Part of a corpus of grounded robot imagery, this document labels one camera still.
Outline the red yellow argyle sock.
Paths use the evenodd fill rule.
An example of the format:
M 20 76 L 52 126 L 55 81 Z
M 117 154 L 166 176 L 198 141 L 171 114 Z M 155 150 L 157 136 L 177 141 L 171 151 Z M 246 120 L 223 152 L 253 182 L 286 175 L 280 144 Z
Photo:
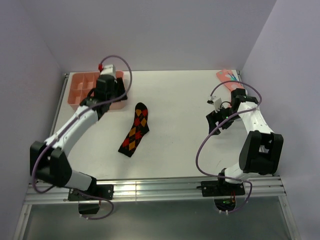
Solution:
M 144 135 L 150 131 L 148 126 L 148 115 L 147 106 L 142 102 L 138 102 L 134 109 L 132 127 L 120 145 L 118 149 L 119 153 L 129 158 L 132 157 Z

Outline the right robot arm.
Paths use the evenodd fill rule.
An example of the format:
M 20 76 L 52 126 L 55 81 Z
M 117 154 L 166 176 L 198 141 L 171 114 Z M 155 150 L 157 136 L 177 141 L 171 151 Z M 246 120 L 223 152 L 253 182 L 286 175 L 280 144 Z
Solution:
M 229 194 L 234 184 L 250 177 L 272 175 L 279 165 L 284 138 L 266 123 L 258 106 L 259 101 L 254 96 L 248 96 L 243 88 L 231 91 L 228 107 L 223 106 L 221 98 L 210 96 L 208 104 L 214 110 L 206 116 L 209 132 L 218 124 L 226 121 L 213 134 L 219 135 L 221 130 L 228 129 L 236 119 L 240 119 L 247 132 L 247 137 L 238 157 L 238 163 L 222 170 L 226 176 L 216 183 L 217 191 L 222 195 Z

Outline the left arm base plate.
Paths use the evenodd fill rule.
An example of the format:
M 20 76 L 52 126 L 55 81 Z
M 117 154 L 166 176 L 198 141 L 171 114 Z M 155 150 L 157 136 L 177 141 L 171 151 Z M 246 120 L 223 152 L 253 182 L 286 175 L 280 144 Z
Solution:
M 113 184 L 99 184 L 95 189 L 90 189 L 87 191 L 73 189 L 68 193 L 67 200 L 70 202 L 75 201 L 94 201 L 94 200 L 112 200 L 114 193 Z

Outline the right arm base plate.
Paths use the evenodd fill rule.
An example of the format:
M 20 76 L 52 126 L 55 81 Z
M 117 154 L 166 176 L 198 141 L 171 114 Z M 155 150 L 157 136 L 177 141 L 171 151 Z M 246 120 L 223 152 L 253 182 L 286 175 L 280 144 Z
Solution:
M 224 179 L 201 181 L 196 188 L 203 197 L 236 197 L 246 193 L 242 183 L 228 183 Z

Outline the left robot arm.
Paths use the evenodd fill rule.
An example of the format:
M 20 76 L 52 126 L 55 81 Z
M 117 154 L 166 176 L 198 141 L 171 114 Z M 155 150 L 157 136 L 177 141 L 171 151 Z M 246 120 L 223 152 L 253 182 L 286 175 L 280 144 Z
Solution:
M 97 179 L 71 168 L 68 155 L 83 134 L 110 110 L 112 103 L 126 100 L 122 74 L 100 74 L 96 86 L 87 92 L 73 116 L 45 141 L 30 146 L 30 176 L 33 189 L 40 193 L 36 181 L 52 187 L 79 191 L 86 200 L 98 195 Z

